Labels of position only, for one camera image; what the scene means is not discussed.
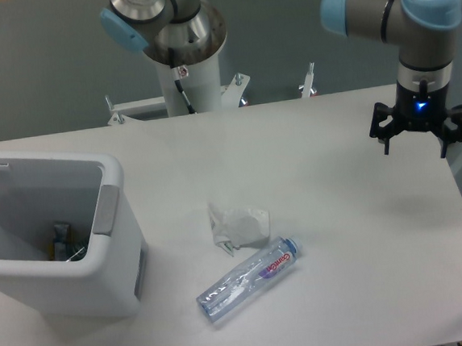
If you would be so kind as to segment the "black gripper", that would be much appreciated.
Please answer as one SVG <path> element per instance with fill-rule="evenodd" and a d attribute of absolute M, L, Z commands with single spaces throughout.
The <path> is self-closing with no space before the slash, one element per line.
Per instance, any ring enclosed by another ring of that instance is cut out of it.
<path fill-rule="evenodd" d="M 389 107 L 376 102 L 373 107 L 369 136 L 383 144 L 384 155 L 389 155 L 389 142 L 403 131 L 431 131 L 440 141 L 440 158 L 447 156 L 449 145 L 462 143 L 462 104 L 446 108 L 449 84 L 438 90 L 429 90 L 421 81 L 418 90 L 409 90 L 397 83 L 396 102 Z"/>

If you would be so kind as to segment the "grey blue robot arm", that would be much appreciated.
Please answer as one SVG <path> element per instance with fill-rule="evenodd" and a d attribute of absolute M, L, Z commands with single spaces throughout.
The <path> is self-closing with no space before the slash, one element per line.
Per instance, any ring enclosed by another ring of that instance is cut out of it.
<path fill-rule="evenodd" d="M 430 132 L 443 148 L 462 142 L 462 104 L 446 97 L 462 0 L 321 0 L 326 30 L 399 48 L 396 102 L 373 108 L 370 136 L 383 145 L 404 132 Z M 227 38 L 219 11 L 202 0 L 110 0 L 100 22 L 107 35 L 156 66 L 170 116 L 237 107 L 220 81 Z"/>

